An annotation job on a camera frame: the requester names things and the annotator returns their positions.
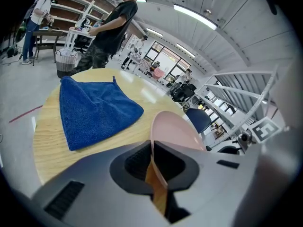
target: vent slot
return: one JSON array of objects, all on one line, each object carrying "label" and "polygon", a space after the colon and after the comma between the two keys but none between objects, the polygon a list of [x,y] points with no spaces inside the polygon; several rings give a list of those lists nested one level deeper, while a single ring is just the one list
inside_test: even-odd
[{"label": "vent slot", "polygon": [[59,220],[62,219],[83,187],[83,183],[70,181],[48,204],[48,206],[45,208],[45,211],[54,218],[57,218]]}]

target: jeans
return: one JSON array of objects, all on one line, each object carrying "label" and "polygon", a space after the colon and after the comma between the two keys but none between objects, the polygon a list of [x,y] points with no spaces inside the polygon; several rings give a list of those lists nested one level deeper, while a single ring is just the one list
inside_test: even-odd
[{"label": "jeans", "polygon": [[127,58],[124,60],[124,62],[123,62],[123,64],[122,64],[122,65],[124,65],[124,66],[125,66],[125,65],[126,65],[126,63],[128,62],[128,60],[129,60],[129,57],[127,57]]},{"label": "jeans", "polygon": [[27,53],[29,57],[33,57],[33,47],[35,44],[35,37],[33,33],[39,30],[39,25],[35,24],[31,19],[27,23],[27,33],[25,35],[24,45],[23,45],[23,60],[27,60]]},{"label": "jeans", "polygon": [[88,70],[89,68],[105,68],[108,63],[110,53],[104,52],[102,49],[96,47],[94,43],[90,45],[86,53],[82,55],[77,67],[71,71],[71,75],[78,72]]}]

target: black chair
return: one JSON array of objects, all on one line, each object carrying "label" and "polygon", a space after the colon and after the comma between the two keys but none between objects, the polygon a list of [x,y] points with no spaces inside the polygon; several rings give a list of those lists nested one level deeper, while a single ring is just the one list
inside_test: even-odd
[{"label": "black chair", "polygon": [[78,35],[77,38],[75,39],[75,50],[80,51],[82,54],[85,53],[85,46],[89,46],[91,38],[88,38],[83,35]]},{"label": "black chair", "polygon": [[206,130],[212,122],[207,113],[202,109],[189,108],[186,111],[186,115],[199,134]]},{"label": "black chair", "polygon": [[185,99],[195,94],[197,88],[193,84],[183,84],[180,88],[172,92],[172,100],[175,102],[184,102]]}]

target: white shirt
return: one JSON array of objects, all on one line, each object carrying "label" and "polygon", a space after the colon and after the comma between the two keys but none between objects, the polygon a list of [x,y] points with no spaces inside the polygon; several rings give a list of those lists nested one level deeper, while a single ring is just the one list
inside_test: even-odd
[{"label": "white shirt", "polygon": [[138,51],[141,51],[142,47],[144,46],[144,42],[141,39],[137,39],[133,45],[133,50],[136,48]]},{"label": "white shirt", "polygon": [[[52,5],[52,1],[51,0],[38,0],[35,8],[35,9],[39,9],[43,12],[47,12],[49,13],[49,10],[51,10],[51,5]],[[33,13],[32,15],[30,16],[30,19],[35,23],[35,24],[38,24],[40,25],[42,20],[43,20],[43,16],[39,16],[37,15],[36,13],[34,13],[34,10],[33,10]]]},{"label": "white shirt", "polygon": [[185,81],[188,81],[188,80],[191,80],[191,76],[186,74],[186,73],[181,73],[180,76],[177,78],[177,80],[175,81],[176,83],[179,83],[179,82],[185,82]]}]

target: wooden table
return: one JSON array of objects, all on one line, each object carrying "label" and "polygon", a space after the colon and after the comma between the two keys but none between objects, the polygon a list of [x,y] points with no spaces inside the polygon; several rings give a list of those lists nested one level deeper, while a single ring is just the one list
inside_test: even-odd
[{"label": "wooden table", "polygon": [[[135,124],[107,140],[81,150],[69,151],[60,118],[60,86],[58,86],[50,94],[41,109],[34,135],[35,164],[42,184],[85,156],[148,140],[152,121],[160,111],[172,111],[184,116],[183,110],[165,92],[134,74],[122,70],[93,69],[80,72],[72,78],[78,82],[112,82],[113,76],[115,76],[117,84],[123,92],[144,109],[144,114]],[[153,187],[157,192],[154,196],[154,203],[164,213],[166,191],[157,180],[153,168],[149,167],[146,182],[154,183]]]},{"label": "wooden table", "polygon": [[[48,30],[48,31],[36,31],[33,33],[33,36],[36,37],[36,52],[34,57],[36,57],[36,54],[38,52],[37,58],[39,57],[39,52],[40,50],[53,50],[53,57],[56,63],[56,46],[57,46],[57,41],[60,36],[63,35],[62,31],[56,31],[56,30]],[[46,45],[42,44],[42,37],[43,36],[56,36],[55,43],[53,45]]]}]

